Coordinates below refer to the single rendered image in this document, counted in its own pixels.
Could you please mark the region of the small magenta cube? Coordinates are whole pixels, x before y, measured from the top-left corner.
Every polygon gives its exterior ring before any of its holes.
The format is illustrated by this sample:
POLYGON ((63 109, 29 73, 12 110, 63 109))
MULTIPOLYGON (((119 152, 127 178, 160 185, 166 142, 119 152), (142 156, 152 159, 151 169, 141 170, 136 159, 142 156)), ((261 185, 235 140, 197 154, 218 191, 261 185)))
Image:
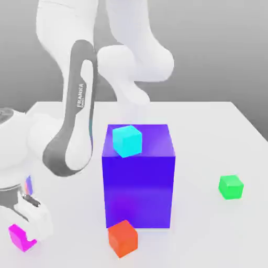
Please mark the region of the small magenta cube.
POLYGON ((26 252, 37 243, 35 239, 28 241, 26 232, 16 224, 9 226, 8 231, 12 243, 22 252, 26 252))

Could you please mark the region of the small cyan cube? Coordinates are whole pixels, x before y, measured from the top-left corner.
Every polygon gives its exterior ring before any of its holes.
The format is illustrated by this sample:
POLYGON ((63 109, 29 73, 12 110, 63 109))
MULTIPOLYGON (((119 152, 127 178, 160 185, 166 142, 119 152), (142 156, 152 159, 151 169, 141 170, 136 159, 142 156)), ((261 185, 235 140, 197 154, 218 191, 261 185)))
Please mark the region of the small cyan cube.
POLYGON ((113 129, 112 138, 113 148, 122 158, 142 152, 142 133, 132 125, 113 129))

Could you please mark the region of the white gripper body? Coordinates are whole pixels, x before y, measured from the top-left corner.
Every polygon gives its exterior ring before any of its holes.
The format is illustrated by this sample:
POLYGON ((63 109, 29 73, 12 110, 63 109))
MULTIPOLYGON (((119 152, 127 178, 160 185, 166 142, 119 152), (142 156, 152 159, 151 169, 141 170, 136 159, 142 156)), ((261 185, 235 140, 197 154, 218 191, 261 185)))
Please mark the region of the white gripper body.
POLYGON ((44 203, 35 197, 18 195, 14 205, 15 224, 26 232, 28 241, 43 241, 53 234, 53 223, 50 212, 44 203))

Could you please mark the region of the large blue box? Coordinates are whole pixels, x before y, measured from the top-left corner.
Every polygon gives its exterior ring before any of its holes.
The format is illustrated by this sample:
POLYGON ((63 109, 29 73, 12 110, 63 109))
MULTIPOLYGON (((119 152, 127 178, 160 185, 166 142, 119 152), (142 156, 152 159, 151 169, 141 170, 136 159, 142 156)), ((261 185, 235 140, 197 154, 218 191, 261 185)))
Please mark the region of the large blue box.
POLYGON ((102 153, 106 226, 127 220, 134 228, 167 229, 171 222, 175 151, 167 125, 136 125, 142 153, 122 158, 107 126, 102 153))

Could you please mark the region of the small orange cube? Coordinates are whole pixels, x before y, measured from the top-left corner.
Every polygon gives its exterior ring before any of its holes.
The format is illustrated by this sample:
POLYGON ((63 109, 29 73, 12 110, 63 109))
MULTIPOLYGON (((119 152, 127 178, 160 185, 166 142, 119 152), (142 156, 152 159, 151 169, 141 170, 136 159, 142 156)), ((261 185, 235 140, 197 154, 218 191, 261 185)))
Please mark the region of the small orange cube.
POLYGON ((138 233, 127 220, 108 228, 108 242, 119 258, 137 250, 138 233))

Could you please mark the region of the small green cube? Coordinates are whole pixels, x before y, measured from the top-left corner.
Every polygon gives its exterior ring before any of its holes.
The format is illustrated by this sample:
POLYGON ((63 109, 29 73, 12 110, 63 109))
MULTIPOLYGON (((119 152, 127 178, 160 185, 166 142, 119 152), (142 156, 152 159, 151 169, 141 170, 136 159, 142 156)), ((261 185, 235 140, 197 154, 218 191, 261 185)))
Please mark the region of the small green cube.
POLYGON ((225 175, 220 177, 218 189, 226 200, 240 199, 244 183, 236 175, 225 175))

